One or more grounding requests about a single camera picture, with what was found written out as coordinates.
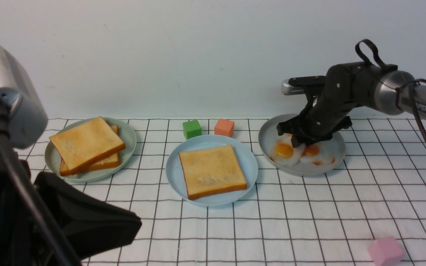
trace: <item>table surface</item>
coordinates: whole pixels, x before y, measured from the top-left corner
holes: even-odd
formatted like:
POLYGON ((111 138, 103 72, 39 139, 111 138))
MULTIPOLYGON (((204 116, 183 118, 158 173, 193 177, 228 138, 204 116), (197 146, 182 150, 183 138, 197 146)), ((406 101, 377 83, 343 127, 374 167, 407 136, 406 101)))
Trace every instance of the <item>table surface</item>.
MULTIPOLYGON (((32 177, 46 170, 49 136, 77 119, 51 119, 20 158, 32 177)), ((259 165, 245 197, 220 208, 196 207, 169 186, 164 166, 182 141, 181 119, 127 119, 138 144, 125 169, 98 182, 73 186, 142 218, 136 240, 83 261, 90 266, 150 265, 374 265, 367 247, 394 236, 401 265, 426 266, 426 147, 412 119, 353 119, 341 131, 345 161, 319 177, 277 170, 262 155, 264 119, 238 119, 234 138, 259 165)), ((199 119, 213 134, 214 119, 199 119)))

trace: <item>slice of bread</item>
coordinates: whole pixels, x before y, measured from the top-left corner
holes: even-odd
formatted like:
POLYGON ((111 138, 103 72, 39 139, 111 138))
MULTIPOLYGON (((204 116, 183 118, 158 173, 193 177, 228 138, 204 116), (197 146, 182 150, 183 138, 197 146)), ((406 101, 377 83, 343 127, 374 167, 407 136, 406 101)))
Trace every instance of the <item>slice of bread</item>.
POLYGON ((247 189, 233 146, 179 153, 188 199, 247 189))
MULTIPOLYGON (((119 135, 119 126, 111 126, 111 129, 113 129, 113 131, 116 133, 116 135, 119 135)), ((119 153, 115 153, 115 154, 109 156, 108 158, 105 158, 103 160, 100 160, 99 162, 96 162, 96 163, 88 166, 88 168, 82 169, 77 174, 96 171, 96 170, 114 168, 114 167, 118 167, 120 165, 121 165, 121 157, 120 157, 119 153)), ((67 164, 65 163, 64 159, 62 159, 62 161, 60 162, 60 175, 65 177, 69 174, 70 174, 70 171, 68 170, 67 164)))
POLYGON ((126 148, 126 144, 101 116, 49 139, 65 161, 69 175, 126 148))

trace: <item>fried egg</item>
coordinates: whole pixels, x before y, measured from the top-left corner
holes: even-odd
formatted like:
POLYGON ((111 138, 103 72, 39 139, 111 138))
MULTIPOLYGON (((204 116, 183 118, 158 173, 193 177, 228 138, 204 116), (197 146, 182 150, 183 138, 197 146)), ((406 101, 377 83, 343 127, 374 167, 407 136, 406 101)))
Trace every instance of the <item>fried egg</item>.
POLYGON ((296 165, 300 161, 304 149, 304 144, 296 148, 292 147, 291 135, 286 135, 275 141, 271 148, 269 158, 283 167, 296 165))
POLYGON ((326 165, 335 162, 335 157, 331 151, 322 143, 316 143, 306 147, 300 158, 301 162, 314 165, 326 165))

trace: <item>pink cube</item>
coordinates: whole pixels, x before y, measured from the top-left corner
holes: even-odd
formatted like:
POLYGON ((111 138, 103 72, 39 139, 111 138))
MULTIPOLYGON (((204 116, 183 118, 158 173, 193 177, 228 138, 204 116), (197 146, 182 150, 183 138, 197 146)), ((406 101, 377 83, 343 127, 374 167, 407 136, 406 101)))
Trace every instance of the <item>pink cube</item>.
POLYGON ((376 266, 395 266, 404 258, 404 250, 394 237, 374 240, 367 251, 376 266))
POLYGON ((223 135, 232 137, 234 133, 234 122, 226 119, 219 119, 216 126, 214 126, 215 135, 223 135))

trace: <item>orange cube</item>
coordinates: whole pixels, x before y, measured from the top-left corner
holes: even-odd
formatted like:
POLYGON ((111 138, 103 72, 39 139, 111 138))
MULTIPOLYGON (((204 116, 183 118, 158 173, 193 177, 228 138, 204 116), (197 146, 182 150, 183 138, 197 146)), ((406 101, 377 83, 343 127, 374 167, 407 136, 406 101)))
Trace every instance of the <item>orange cube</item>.
POLYGON ((232 137, 234 133, 234 122, 226 119, 219 119, 216 126, 214 126, 215 135, 223 135, 232 137))

